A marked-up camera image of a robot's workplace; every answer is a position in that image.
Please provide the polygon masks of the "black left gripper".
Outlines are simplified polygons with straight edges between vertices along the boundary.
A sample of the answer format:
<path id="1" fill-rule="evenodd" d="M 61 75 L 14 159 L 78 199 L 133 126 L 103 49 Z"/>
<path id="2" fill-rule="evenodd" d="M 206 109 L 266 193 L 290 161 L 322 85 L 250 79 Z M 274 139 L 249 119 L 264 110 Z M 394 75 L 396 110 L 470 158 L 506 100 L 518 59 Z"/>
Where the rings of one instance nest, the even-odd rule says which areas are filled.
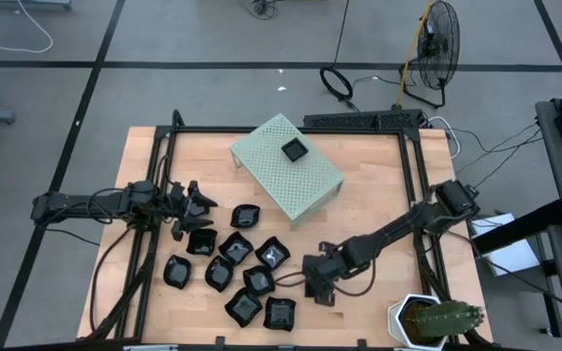
<path id="1" fill-rule="evenodd" d="M 172 223 L 171 234 L 175 241 L 180 242 L 185 232 L 192 232 L 214 222 L 207 218 L 189 217 L 189 201 L 183 194 L 184 187 L 179 181 L 172 182 L 169 193 L 161 199 L 160 221 L 165 224 Z M 200 192 L 198 181 L 192 180 L 187 187 L 188 197 L 199 207 L 217 207 L 218 203 Z"/>

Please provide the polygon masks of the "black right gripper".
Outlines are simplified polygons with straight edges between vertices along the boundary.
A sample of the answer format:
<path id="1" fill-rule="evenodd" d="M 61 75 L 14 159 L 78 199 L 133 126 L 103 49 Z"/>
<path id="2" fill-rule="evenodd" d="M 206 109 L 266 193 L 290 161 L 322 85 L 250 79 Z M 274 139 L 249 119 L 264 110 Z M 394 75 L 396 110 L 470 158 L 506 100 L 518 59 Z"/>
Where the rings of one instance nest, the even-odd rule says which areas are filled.
<path id="1" fill-rule="evenodd" d="M 335 305 L 335 289 L 324 282 L 337 279 L 342 274 L 342 257 L 339 246 L 321 242 L 318 246 L 320 255 L 305 254 L 302 258 L 301 272 L 305 278 L 304 296 L 315 297 L 319 305 L 333 307 Z"/>

